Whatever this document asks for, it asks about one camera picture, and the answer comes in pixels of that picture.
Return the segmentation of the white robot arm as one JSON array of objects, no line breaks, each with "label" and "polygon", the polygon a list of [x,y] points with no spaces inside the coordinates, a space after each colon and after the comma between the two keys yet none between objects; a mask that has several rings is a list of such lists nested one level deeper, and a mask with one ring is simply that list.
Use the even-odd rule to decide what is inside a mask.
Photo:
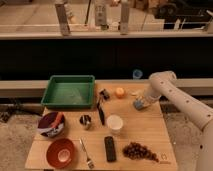
[{"label": "white robot arm", "polygon": [[152,73],[149,85],[137,99],[136,109],[143,109],[165,96],[203,133],[196,171],[213,171],[213,108],[177,88],[173,71]]}]

